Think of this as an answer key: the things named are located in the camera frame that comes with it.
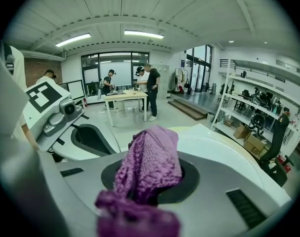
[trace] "brick wall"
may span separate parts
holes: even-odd
[[[34,85],[41,78],[46,70],[52,69],[57,76],[58,84],[62,83],[61,62],[43,59],[25,58],[25,78],[27,88]]]

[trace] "white sneakers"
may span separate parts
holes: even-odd
[[[151,116],[149,119],[149,121],[155,121],[155,120],[156,120],[156,117],[154,117],[154,116]]]

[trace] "purple knitted fabric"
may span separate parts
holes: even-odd
[[[182,178],[176,132],[154,126],[133,136],[129,151],[116,173],[114,191],[122,198],[130,189],[135,202],[146,204],[157,188],[176,185]]]
[[[101,191],[95,205],[102,210],[99,237],[178,237],[180,222],[172,212],[139,205],[113,191]]]

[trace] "floor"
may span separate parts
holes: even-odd
[[[218,95],[206,95],[204,93],[194,94],[189,99],[193,99],[197,103],[203,103],[203,99],[207,100],[211,109],[215,110],[216,101]],[[143,113],[138,110],[138,102],[135,101],[125,101],[124,111],[111,111],[114,127],[111,127],[107,113],[105,112],[104,104],[90,105],[86,108],[87,113],[92,113],[103,120],[110,130],[114,134],[118,141],[118,144],[122,151],[128,150],[128,143],[131,142],[132,136],[137,134],[143,129],[150,128],[151,126],[157,124],[163,127],[176,127],[176,126],[193,126],[198,123],[210,128],[211,123],[206,119],[195,121],[186,114],[182,113],[178,109],[168,104],[168,100],[157,100],[158,115],[157,120],[153,122],[144,122]],[[296,171],[294,168],[288,173],[288,180],[283,187],[287,194],[291,198],[295,198],[297,192],[300,188],[300,171]]]
[[[144,122],[144,113],[139,112],[138,102],[125,101],[124,111],[111,111],[114,127],[111,127],[107,113],[100,113],[106,109],[105,104],[89,105],[86,108],[86,112],[92,113],[104,120],[110,130],[117,139],[121,149],[128,147],[128,143],[131,142],[132,136],[137,134],[143,129],[150,128],[153,125],[161,125],[163,127],[175,127],[175,126],[193,126],[196,124],[203,124],[210,128],[211,123],[206,119],[195,121],[186,114],[182,113],[172,105],[168,104],[169,100],[157,100],[157,120],[152,122]]]
[[[221,95],[207,94],[206,92],[195,92],[193,95],[183,94],[174,96],[189,100],[195,105],[198,105],[206,111],[214,114],[216,114],[220,104],[220,100],[218,101],[218,98],[221,97]]]

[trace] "person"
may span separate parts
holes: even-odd
[[[10,46],[3,41],[1,42],[1,53],[4,54],[4,62],[6,67],[11,70],[8,70],[11,74],[13,81],[23,90],[27,89],[26,87],[26,78],[25,78],[25,65],[24,65],[24,56],[21,51],[16,49],[13,46]],[[12,57],[11,66],[8,63],[8,57]],[[19,120],[16,124],[16,127],[12,134],[16,139],[28,141],[36,150],[38,149],[38,144],[35,141],[35,138],[29,131],[27,127],[24,115],[21,114]]]
[[[139,66],[136,70],[136,75],[138,76],[136,83],[139,85],[139,88],[141,88],[141,90],[148,95],[147,82],[149,78],[149,73],[145,71],[145,68],[143,66]],[[148,106],[149,106],[148,97],[146,103],[144,99],[142,99],[142,111],[146,112],[148,110]]]
[[[109,74],[104,77],[104,87],[102,90],[102,94],[107,95],[111,92],[111,88],[114,87],[113,84],[111,84],[112,76],[116,75],[115,71],[113,69],[109,70]],[[114,110],[114,103],[113,101],[109,102],[109,107],[111,110]]]
[[[37,80],[36,84],[38,84],[40,82],[43,82],[43,81],[47,81],[47,80],[52,80],[54,83],[56,83],[55,80],[54,80],[55,78],[57,78],[57,77],[56,77],[55,73],[53,72],[53,70],[48,69],[45,72],[45,74]]]
[[[144,65],[144,68],[147,72],[149,72],[149,78],[147,81],[147,90],[148,90],[148,98],[147,98],[147,105],[148,102],[151,104],[151,112],[152,116],[150,117],[149,121],[156,120],[157,110],[156,110],[156,95],[158,94],[158,86],[160,83],[160,73],[149,63]]]

